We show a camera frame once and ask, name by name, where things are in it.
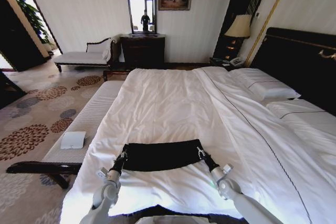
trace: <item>table lamp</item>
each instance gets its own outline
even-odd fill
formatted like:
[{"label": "table lamp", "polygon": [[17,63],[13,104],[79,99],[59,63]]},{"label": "table lamp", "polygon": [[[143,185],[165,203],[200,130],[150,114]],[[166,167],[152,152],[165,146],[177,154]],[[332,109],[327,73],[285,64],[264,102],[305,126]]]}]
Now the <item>table lamp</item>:
[{"label": "table lamp", "polygon": [[224,36],[231,37],[233,39],[231,41],[231,45],[226,46],[226,48],[231,52],[227,52],[228,55],[225,56],[225,59],[229,60],[231,56],[237,57],[244,39],[250,36],[250,22],[251,15],[237,15],[228,31],[224,33]]}]

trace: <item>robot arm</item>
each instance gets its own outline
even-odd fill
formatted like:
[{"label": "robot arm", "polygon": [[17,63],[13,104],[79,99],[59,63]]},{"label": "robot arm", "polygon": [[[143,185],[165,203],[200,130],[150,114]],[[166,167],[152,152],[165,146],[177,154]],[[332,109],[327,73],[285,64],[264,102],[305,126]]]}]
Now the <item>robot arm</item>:
[{"label": "robot arm", "polygon": [[282,224],[274,215],[272,215],[265,207],[259,202],[244,195],[240,186],[233,179],[225,178],[226,175],[233,169],[233,166],[227,164],[223,169],[216,164],[210,155],[205,151],[203,153],[203,160],[209,167],[212,177],[215,179],[219,194],[226,199],[234,202],[238,212],[250,224]]},{"label": "robot arm", "polygon": [[120,174],[115,170],[111,170],[106,174],[105,184],[94,193],[91,209],[81,220],[80,224],[108,223],[109,209],[118,200],[118,192],[120,190],[119,176]]},{"label": "robot arm", "polygon": [[[225,178],[233,168],[230,164],[221,169],[205,151],[198,149],[198,154],[200,159],[204,160],[209,167],[210,173],[218,185],[219,193],[226,199],[231,199],[237,210],[250,224],[282,224],[259,202],[244,195],[237,182],[233,179]],[[92,207],[80,224],[108,223],[109,209],[118,200],[120,190],[119,177],[126,158],[126,153],[122,152],[109,172],[102,168],[97,173],[98,176],[104,179],[105,184],[95,192]]]},{"label": "robot arm", "polygon": [[92,206],[80,224],[108,223],[109,209],[111,206],[113,207],[118,200],[118,193],[121,186],[119,177],[126,159],[127,154],[125,150],[123,150],[109,171],[102,168],[97,172],[98,177],[104,180],[104,185],[94,193]]}]

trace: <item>wooden dresser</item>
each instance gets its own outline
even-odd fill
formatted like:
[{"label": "wooden dresser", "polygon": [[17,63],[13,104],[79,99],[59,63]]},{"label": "wooden dresser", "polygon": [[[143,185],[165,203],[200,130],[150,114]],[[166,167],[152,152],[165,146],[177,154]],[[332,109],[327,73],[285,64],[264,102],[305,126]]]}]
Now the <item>wooden dresser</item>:
[{"label": "wooden dresser", "polygon": [[165,36],[122,35],[125,63],[130,68],[163,68]]}]

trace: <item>bench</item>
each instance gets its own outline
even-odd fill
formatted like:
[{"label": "bench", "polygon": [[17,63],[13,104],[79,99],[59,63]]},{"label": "bench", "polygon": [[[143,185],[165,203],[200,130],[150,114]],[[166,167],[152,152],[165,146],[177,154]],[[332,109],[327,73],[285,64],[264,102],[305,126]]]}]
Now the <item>bench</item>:
[{"label": "bench", "polygon": [[107,81],[103,83],[75,120],[66,129],[65,132],[87,132],[83,148],[62,150],[60,148],[62,140],[61,136],[41,162],[18,162],[11,165],[6,172],[14,174],[46,174],[61,188],[68,188],[69,183],[61,176],[61,174],[78,174],[88,147],[97,132],[98,126],[117,97],[122,84],[123,81]]}]

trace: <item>wall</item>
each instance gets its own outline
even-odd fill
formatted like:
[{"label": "wall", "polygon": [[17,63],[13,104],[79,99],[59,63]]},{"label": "wall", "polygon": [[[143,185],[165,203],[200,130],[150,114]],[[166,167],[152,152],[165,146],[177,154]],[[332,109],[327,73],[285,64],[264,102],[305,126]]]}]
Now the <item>wall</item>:
[{"label": "wall", "polygon": [[[260,5],[258,12],[268,15],[275,0],[262,0],[266,2]],[[336,34],[336,4],[335,0],[280,0],[275,12],[273,13],[268,27],[281,27],[296,30],[313,31],[317,33]],[[240,56],[246,58],[252,48],[255,38],[264,24],[262,20],[255,20],[251,27],[251,38],[245,40]],[[253,51],[250,61],[258,51],[266,29]]]},{"label": "wall", "polygon": [[44,48],[41,41],[37,37],[34,29],[31,27],[28,19],[26,18],[25,14],[22,12],[22,10],[21,10],[20,6],[17,4],[16,0],[7,0],[7,1],[9,2],[10,6],[14,10],[14,12],[16,13],[17,17],[20,19],[22,25],[27,30],[28,34],[30,35],[31,39],[33,40],[33,42],[35,43],[35,45],[37,46],[38,50],[41,52],[43,57],[48,57],[49,54],[48,54],[47,50]]},{"label": "wall", "polygon": [[[127,0],[36,0],[63,52],[131,31]],[[208,62],[229,0],[192,0],[189,11],[159,11],[167,62]]]}]

